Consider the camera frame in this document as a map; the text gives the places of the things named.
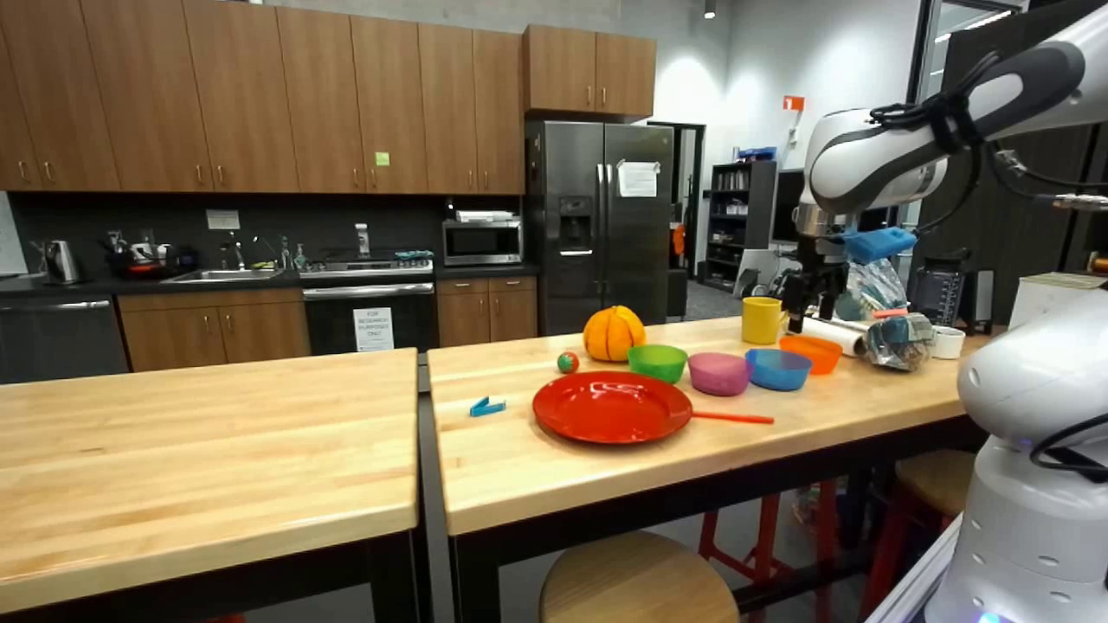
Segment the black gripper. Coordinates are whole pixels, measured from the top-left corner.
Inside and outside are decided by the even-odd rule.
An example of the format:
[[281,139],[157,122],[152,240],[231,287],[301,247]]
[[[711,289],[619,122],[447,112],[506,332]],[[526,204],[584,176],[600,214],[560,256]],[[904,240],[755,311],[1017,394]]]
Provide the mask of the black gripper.
[[808,313],[826,320],[835,313],[838,295],[845,289],[845,265],[826,264],[818,252],[814,240],[805,240],[798,247],[798,260],[801,265],[791,268],[783,280],[783,307],[791,332],[801,332]]

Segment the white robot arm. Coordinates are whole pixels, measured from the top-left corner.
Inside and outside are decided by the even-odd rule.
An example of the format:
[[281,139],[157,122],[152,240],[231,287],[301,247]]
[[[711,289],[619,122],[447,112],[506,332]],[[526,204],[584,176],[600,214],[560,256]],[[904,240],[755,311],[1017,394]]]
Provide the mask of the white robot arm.
[[[1108,118],[1108,5],[913,107],[835,112],[808,143],[830,214],[933,191],[951,152]],[[963,361],[987,431],[928,623],[1108,623],[1108,304],[1085,295]]]

